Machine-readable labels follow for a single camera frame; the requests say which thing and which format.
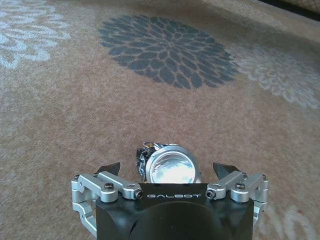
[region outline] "floral pattern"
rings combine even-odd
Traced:
[[[99,29],[102,45],[121,66],[178,88],[217,87],[237,73],[213,37],[162,17],[121,16]]]
[[[48,48],[66,40],[68,26],[45,0],[0,0],[0,67],[14,69],[24,60],[46,61]]]
[[[262,89],[304,108],[319,106],[316,93],[320,90],[320,72],[312,64],[301,62],[288,52],[258,44],[234,44],[228,50],[235,55],[239,72],[258,82]]]
[[[215,0],[214,5],[218,7],[213,9],[217,14],[244,27],[261,32],[268,32],[271,29],[273,32],[288,29],[280,20],[249,3],[238,0]]]

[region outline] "carpet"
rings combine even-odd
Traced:
[[[253,0],[0,0],[1,239],[93,239],[72,177],[142,142],[264,173],[255,240],[319,239],[320,23]]]

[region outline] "metal joint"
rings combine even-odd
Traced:
[[[81,223],[97,237],[97,221],[87,201],[95,201],[100,197],[104,203],[112,203],[118,199],[118,192],[125,199],[141,199],[141,186],[136,182],[128,182],[108,171],[76,175],[71,181],[72,209],[79,213]]]
[[[240,171],[233,171],[217,183],[207,185],[206,197],[210,200],[219,200],[230,197],[236,203],[246,203],[253,200],[253,227],[260,221],[260,214],[265,211],[268,204],[269,181],[264,174],[257,173],[248,176]]]

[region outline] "beige carpet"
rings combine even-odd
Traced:
[[[320,239],[320,24],[249,0],[0,0],[3,240],[86,240],[70,180],[143,141],[270,179],[254,239]]]

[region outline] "dark gray flower pattern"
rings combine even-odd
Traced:
[[[124,15],[103,22],[99,32],[115,61],[158,83],[215,88],[238,73],[231,54],[213,37],[167,18]]]

